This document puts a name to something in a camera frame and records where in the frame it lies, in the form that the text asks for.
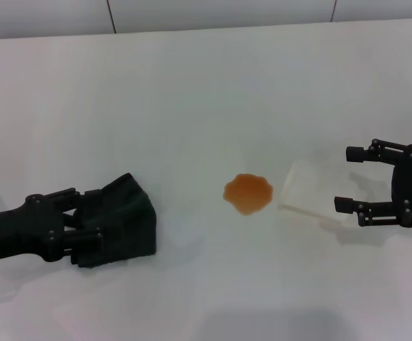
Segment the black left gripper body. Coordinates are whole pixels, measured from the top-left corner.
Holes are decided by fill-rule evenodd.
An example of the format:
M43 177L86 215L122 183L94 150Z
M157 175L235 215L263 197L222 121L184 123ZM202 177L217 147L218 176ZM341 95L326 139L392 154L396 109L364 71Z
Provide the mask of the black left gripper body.
M13 210L0 212L0 259L35 254L54 262L65 256L63 214L42 195L26 198Z

